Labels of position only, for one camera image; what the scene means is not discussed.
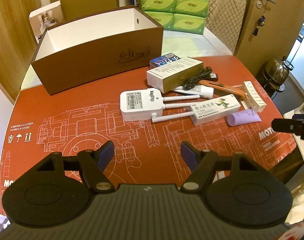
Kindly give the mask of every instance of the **umbrella icon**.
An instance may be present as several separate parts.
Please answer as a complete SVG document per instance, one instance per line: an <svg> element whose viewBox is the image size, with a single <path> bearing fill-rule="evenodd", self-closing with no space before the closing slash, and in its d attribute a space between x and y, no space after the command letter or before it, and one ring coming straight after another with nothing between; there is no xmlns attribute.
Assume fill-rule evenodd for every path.
<svg viewBox="0 0 304 240"><path fill-rule="evenodd" d="M20 139L20 137L22 137L22 135L18 134L16 137L18 138L17 142L19 142L19 139Z"/></svg>

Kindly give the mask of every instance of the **blue box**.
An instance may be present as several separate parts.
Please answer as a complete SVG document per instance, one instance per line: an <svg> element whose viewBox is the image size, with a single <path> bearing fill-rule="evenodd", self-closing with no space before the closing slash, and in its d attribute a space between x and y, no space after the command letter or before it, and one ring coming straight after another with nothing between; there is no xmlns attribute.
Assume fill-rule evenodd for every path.
<svg viewBox="0 0 304 240"><path fill-rule="evenodd" d="M174 62L176 60L180 59L178 56L170 53L161 57L154 58L150 60L150 69L166 65L170 62Z"/></svg>

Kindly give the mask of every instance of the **keychain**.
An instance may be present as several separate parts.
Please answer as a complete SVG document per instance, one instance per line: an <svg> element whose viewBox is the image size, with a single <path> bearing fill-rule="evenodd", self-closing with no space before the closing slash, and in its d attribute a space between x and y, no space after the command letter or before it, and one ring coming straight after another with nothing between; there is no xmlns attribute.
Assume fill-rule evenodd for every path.
<svg viewBox="0 0 304 240"><path fill-rule="evenodd" d="M262 17L260 19L257 20L257 27L255 28L254 32L253 32L253 35L254 36L257 36L258 34L258 29L259 27L263 27L264 28L264 25L265 25L265 17L264 17L264 14L265 14L265 11L266 11L266 8L267 8L267 4L269 3L269 0L267 0L266 2L266 5L265 5L265 8L264 8L264 12L262 14Z"/></svg>

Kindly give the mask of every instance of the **wooden cabinet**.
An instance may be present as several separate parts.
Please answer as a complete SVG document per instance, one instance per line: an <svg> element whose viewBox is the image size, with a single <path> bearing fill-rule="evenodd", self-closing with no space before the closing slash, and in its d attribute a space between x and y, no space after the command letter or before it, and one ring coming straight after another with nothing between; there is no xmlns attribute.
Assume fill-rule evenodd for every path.
<svg viewBox="0 0 304 240"><path fill-rule="evenodd" d="M11 102L36 49L29 13L39 7L40 0L0 0L0 88Z"/></svg>

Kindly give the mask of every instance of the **white tube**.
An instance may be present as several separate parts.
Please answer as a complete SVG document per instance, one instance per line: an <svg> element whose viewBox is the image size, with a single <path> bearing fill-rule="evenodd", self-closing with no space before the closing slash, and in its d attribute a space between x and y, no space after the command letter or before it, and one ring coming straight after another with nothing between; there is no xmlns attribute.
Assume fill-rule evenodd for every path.
<svg viewBox="0 0 304 240"><path fill-rule="evenodd" d="M192 112L185 112L185 113L180 113L180 114L170 114L170 115L164 115L164 116L159 116L159 117L152 117L152 123L191 116L193 114L194 114L194 112L192 111Z"/></svg>
<svg viewBox="0 0 304 240"><path fill-rule="evenodd" d="M186 99L197 99L200 98L200 95L190 95L190 96L178 96L178 97L165 97L163 101L176 101L176 100L186 100Z"/></svg>
<svg viewBox="0 0 304 240"><path fill-rule="evenodd" d="M190 106L192 104L195 104L195 102L191 102L191 103L176 103L176 104L164 104L163 105L163 109L177 108L177 107L186 107L186 106Z"/></svg>
<svg viewBox="0 0 304 240"><path fill-rule="evenodd" d="M213 98L214 88L206 87L203 85L196 85L190 90L184 90L182 86L177 87L174 92L185 95L200 95L203 98Z"/></svg>

